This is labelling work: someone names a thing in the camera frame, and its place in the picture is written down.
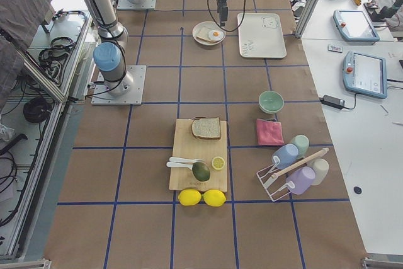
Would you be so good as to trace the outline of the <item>left whole lemon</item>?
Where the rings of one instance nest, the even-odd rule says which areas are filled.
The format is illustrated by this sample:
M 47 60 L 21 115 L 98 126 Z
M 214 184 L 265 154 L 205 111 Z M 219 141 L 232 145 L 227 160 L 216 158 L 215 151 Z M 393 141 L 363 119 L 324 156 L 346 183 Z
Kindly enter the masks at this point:
M 202 194 L 192 188 L 182 190 L 178 195 L 178 200 L 183 206 L 194 206 L 202 199 Z

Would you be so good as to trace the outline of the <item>white round plate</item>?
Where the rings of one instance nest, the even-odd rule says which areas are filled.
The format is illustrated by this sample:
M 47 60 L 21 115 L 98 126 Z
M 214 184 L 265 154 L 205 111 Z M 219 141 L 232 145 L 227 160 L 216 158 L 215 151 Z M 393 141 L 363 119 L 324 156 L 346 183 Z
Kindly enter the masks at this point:
M 198 23 L 194 26 L 192 35 L 196 42 L 206 46 L 217 45 L 225 38 L 225 32 L 213 21 Z

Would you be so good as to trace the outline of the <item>white cup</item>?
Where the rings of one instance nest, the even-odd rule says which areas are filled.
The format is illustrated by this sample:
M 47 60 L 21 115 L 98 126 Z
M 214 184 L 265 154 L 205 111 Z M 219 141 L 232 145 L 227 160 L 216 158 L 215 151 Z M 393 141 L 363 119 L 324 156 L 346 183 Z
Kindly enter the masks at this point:
M 317 158 L 307 163 L 307 166 L 312 168 L 315 172 L 315 179 L 312 186 L 320 185 L 329 171 L 329 163 L 323 158 Z

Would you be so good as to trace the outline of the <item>bread slice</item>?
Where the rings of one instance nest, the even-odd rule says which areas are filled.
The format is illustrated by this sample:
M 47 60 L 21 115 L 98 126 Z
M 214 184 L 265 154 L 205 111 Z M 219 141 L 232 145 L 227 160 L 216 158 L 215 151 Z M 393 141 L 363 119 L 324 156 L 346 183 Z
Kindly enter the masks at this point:
M 204 42 L 212 43 L 213 40 L 208 36 L 211 30 L 212 30 L 211 28 L 207 28 L 205 26 L 200 28 L 200 30 L 196 34 L 196 38 L 203 40 Z
M 221 128 L 219 117 L 194 119 L 191 124 L 191 133 L 198 139 L 220 139 Z

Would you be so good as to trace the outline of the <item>upper teach pendant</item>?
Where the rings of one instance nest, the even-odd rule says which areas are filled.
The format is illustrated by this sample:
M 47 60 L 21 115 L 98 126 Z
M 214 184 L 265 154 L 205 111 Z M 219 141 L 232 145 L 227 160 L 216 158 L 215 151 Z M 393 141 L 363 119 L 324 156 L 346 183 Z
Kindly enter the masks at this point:
M 380 37 L 370 19 L 362 11 L 335 10 L 333 20 L 347 42 L 375 43 Z

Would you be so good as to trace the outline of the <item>white plastic knife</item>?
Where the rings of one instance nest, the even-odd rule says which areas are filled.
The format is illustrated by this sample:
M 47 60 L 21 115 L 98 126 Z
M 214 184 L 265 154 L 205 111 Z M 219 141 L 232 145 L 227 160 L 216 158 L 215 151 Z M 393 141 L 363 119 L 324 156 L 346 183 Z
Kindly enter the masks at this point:
M 193 169 L 192 164 L 185 164 L 185 163 L 167 162 L 166 166 L 168 168 L 188 168 L 188 169 Z

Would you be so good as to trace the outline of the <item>blue cup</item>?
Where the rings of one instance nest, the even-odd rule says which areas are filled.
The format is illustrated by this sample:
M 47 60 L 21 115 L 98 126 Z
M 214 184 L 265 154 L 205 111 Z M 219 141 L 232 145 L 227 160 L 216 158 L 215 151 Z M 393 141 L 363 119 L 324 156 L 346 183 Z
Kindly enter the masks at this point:
M 296 161 L 297 156 L 297 146 L 294 144 L 286 144 L 273 153 L 273 166 L 276 169 L 285 169 Z

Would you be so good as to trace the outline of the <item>avocado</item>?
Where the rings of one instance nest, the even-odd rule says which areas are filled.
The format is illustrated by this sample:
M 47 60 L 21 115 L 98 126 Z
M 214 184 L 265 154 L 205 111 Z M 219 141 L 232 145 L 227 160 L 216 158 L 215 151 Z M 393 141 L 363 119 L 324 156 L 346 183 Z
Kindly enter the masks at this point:
M 192 173 L 198 181 L 208 181 L 210 179 L 210 170 L 203 162 L 193 163 Z

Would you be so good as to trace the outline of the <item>green bowl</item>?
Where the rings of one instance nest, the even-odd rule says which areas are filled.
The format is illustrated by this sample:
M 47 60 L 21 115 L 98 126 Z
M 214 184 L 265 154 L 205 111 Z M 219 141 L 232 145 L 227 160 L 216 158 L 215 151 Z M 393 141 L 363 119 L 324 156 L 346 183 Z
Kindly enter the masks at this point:
M 284 106 L 282 96 L 276 91 L 263 91 L 258 98 L 258 103 L 260 109 L 268 114 L 276 114 Z

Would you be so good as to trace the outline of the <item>black power adapter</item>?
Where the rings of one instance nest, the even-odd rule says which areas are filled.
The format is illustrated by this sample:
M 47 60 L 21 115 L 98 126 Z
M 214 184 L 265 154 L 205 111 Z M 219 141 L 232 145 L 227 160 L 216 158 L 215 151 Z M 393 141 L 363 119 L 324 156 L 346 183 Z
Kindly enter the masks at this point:
M 325 94 L 322 97 L 320 97 L 319 100 L 323 105 L 330 106 L 338 110 L 344 109 L 345 101 L 340 98 L 336 98 Z

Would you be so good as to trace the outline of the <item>wooden cutting board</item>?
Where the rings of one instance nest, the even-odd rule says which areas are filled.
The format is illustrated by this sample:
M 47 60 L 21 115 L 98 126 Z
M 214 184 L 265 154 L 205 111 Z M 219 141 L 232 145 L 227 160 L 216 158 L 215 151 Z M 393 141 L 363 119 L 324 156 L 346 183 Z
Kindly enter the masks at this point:
M 172 168 L 169 177 L 169 189 L 181 191 L 187 188 L 201 192 L 216 189 L 227 192 L 227 122 L 220 122 L 221 138 L 219 140 L 197 139 L 191 133 L 191 119 L 177 119 L 175 125 L 173 156 L 187 159 L 204 159 L 210 170 L 208 181 L 198 181 L 188 168 Z M 220 156 L 225 165 L 221 170 L 212 168 L 212 159 Z

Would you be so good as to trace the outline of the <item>white bear tray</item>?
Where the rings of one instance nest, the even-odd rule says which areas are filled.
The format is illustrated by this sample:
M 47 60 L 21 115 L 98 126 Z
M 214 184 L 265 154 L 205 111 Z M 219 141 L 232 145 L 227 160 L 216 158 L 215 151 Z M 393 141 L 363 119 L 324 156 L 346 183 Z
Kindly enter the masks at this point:
M 282 59 L 287 56 L 281 21 L 275 13 L 239 13 L 239 52 L 243 58 Z

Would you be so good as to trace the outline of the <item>half lemon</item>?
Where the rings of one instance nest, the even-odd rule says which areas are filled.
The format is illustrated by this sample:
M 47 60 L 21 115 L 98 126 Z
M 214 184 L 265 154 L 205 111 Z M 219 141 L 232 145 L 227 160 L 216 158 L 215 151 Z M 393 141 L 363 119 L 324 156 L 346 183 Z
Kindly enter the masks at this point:
M 211 161 L 211 165 L 214 170 L 220 171 L 225 168 L 225 159 L 220 156 L 215 156 Z

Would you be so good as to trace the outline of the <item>lower teach pendant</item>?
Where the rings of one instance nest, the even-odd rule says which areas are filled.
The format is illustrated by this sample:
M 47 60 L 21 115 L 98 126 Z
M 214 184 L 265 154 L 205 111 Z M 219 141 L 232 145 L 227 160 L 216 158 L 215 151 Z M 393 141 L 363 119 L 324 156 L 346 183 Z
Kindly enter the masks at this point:
M 369 54 L 349 51 L 343 61 L 343 84 L 354 93 L 386 99 L 386 60 Z

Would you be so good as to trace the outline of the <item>fried egg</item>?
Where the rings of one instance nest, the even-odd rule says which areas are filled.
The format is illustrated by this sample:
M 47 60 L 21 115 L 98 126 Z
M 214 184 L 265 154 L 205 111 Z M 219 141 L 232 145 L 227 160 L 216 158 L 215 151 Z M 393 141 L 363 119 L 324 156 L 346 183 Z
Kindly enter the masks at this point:
M 222 31 L 210 30 L 208 32 L 208 39 L 212 42 L 219 42 L 225 38 L 225 34 Z

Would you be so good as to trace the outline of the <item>right whole lemon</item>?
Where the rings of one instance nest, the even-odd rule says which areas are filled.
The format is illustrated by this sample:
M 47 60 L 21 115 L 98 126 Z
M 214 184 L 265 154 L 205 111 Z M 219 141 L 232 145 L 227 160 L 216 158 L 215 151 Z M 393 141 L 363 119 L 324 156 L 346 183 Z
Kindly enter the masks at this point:
M 220 190 L 207 190 L 203 194 L 204 202 L 211 207 L 221 207 L 226 202 L 226 197 Z

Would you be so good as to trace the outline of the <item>green cup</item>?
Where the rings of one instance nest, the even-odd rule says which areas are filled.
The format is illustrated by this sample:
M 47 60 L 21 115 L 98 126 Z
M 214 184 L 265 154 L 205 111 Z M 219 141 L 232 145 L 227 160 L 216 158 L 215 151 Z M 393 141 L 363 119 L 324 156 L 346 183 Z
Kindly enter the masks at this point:
M 306 135 L 299 134 L 291 139 L 290 144 L 295 145 L 298 149 L 297 159 L 302 159 L 309 148 L 309 138 Z

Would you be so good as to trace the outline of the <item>teach pendant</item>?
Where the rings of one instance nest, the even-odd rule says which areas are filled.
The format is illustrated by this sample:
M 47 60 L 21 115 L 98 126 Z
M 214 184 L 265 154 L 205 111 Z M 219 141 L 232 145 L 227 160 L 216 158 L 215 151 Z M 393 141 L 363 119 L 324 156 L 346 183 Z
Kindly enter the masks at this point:
M 335 10 L 333 20 L 347 42 L 375 43 L 380 37 L 370 19 L 362 11 Z
M 343 61 L 343 84 L 354 93 L 386 99 L 386 60 L 369 54 L 349 51 Z

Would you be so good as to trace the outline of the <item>whole lemon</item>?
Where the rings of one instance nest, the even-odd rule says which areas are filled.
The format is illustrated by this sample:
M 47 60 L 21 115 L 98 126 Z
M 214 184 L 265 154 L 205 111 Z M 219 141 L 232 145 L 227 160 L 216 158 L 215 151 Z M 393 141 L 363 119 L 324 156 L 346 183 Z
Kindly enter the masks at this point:
M 207 190 L 203 194 L 204 202 L 211 207 L 221 207 L 226 202 L 226 197 L 220 190 Z
M 183 206 L 194 206 L 202 199 L 202 194 L 192 188 L 182 190 L 178 195 L 178 200 Z

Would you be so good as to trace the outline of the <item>pink cloth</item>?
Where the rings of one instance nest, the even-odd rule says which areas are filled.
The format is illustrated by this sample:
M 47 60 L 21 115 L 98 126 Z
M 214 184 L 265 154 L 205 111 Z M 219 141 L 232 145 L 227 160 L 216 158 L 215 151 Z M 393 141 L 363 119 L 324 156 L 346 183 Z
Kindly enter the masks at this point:
M 256 120 L 256 133 L 260 146 L 282 146 L 284 144 L 280 122 L 258 118 Z

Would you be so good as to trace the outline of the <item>white plastic fork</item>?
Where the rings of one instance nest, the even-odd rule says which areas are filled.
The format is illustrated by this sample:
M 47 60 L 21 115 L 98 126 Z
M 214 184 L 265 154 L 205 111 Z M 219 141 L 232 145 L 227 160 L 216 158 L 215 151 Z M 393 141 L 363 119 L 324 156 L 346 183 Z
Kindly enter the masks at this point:
M 191 163 L 196 163 L 196 162 L 204 163 L 206 161 L 206 159 L 187 159 L 187 158 L 182 158 L 182 157 L 171 156 L 169 158 L 169 161 L 173 162 L 173 163 L 191 164 Z

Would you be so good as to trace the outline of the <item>purple cup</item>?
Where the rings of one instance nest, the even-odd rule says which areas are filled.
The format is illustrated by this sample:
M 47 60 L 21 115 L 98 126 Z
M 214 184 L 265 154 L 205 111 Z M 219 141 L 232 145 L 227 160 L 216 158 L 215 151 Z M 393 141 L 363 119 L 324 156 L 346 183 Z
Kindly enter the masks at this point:
M 291 193 L 301 195 L 313 184 L 314 180 L 315 171 L 308 166 L 304 166 L 286 178 L 286 186 Z

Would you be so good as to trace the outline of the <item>bread slice on plate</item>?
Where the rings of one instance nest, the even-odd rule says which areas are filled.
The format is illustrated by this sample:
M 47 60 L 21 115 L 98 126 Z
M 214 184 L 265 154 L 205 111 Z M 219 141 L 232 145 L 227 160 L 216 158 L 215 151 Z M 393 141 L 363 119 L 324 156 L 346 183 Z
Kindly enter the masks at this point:
M 212 43 L 213 40 L 208 36 L 211 30 L 212 30 L 211 28 L 207 28 L 205 26 L 200 28 L 200 30 L 196 34 L 196 38 L 203 40 L 204 42 Z

